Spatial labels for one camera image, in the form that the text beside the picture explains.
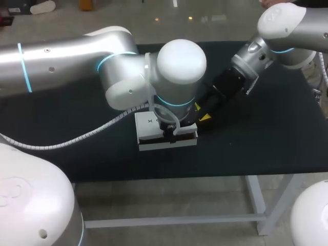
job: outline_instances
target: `table leg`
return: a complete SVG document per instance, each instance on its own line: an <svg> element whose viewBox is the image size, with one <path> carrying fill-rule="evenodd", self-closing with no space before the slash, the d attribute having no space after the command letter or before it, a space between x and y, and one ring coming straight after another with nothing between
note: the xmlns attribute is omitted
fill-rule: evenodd
<svg viewBox="0 0 328 246"><path fill-rule="evenodd" d="M272 201L265 210L266 219L257 224L259 235L268 235L274 229L278 219L292 204L299 193L305 174L285 174Z"/></svg>
<svg viewBox="0 0 328 246"><path fill-rule="evenodd" d="M265 212L265 202L258 178L256 175L245 176L245 178L254 212L257 214L263 214Z"/></svg>

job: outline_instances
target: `person's hand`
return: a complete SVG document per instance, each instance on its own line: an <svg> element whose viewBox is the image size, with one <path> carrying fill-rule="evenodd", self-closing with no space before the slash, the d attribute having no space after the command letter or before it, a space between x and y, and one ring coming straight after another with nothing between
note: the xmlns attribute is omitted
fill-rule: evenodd
<svg viewBox="0 0 328 246"><path fill-rule="evenodd" d="M268 9L269 7L279 3L289 3L291 0L262 0L262 7Z"/></svg>

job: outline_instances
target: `gray floor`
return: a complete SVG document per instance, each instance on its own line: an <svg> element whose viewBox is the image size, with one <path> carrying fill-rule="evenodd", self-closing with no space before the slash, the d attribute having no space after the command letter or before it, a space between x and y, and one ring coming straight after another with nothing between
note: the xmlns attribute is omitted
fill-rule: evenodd
<svg viewBox="0 0 328 246"><path fill-rule="evenodd" d="M78 0L55 0L54 12L18 16L0 31L0 45L83 35L119 25L138 44L175 38L193 41L246 40L256 31L263 9L258 0L97 0L97 11L80 12ZM303 189L326 179L309 174ZM269 200L281 176L260 177ZM242 177L81 183L76 188L86 220L252 212ZM251 245L292 246L289 211L270 236L257 236L254 223L166 225L89 230L92 246Z"/></svg>
<svg viewBox="0 0 328 246"><path fill-rule="evenodd" d="M299 192L327 177L328 173L308 174ZM259 176L266 201L281 178ZM243 177L80 183L76 194L86 220L253 212ZM88 233L92 246L292 246L289 215L290 209L269 236L258 236L253 222L90 229Z"/></svg>

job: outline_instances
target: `white shoe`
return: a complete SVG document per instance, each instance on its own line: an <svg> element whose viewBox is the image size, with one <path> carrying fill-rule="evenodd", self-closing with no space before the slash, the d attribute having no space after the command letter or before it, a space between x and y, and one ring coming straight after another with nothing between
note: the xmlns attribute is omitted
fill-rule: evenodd
<svg viewBox="0 0 328 246"><path fill-rule="evenodd" d="M56 8L56 4L54 1L45 1L43 3L34 5L30 8L30 11L32 14L42 14L42 13L48 13L53 11Z"/></svg>

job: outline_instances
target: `white cable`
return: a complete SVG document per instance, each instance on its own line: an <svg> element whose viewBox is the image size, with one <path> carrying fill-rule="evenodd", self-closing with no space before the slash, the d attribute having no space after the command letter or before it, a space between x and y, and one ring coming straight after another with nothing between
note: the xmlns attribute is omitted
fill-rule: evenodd
<svg viewBox="0 0 328 246"><path fill-rule="evenodd" d="M26 145L24 143L21 143L21 142L17 142L16 140L14 139L11 139L10 137L7 137L3 134L0 133L0 135L6 140L8 141L9 144L11 145L14 145L14 146L17 146L19 148L23 148L23 149L27 149L27 150L55 150L55 149L60 149L60 148L63 148L63 147L67 147L69 145L72 145L72 144L75 144L83 139L86 139L88 137L91 137L101 131L103 131L104 129L110 127L111 125L117 123L119 120L123 119L125 116L135 112L135 111L138 111L140 109L144 109L144 108L148 108L148 104L143 104L143 105L140 105L140 106L137 106L137 107L134 107L134 108L131 108L131 109L128 109L127 111L124 111L123 113L121 113L119 116L115 117L114 119L112 119L111 121L109 121L108 123L102 125L101 127L91 131L91 132L88 132L84 135L81 135L80 137L76 137L70 141L67 141L67 142L63 142L63 143L59 143L57 145L50 145L50 146L33 146L33 145ZM172 113L169 109L163 107L162 105L158 105L158 104L154 104L154 107L155 108L158 108L158 109L161 109L163 111L165 111L168 115L170 115L173 120L175 121L176 123L176 128L175 130L173 131L173 135L176 135L178 133L178 131L180 130L180 122L179 122L179 119L175 116L174 113Z"/></svg>
<svg viewBox="0 0 328 246"><path fill-rule="evenodd" d="M328 87L328 76L326 73L326 68L324 66L323 54L321 52L319 52L319 59L320 59L320 64L321 64L323 80L324 80L324 83L326 84L326 86Z"/></svg>

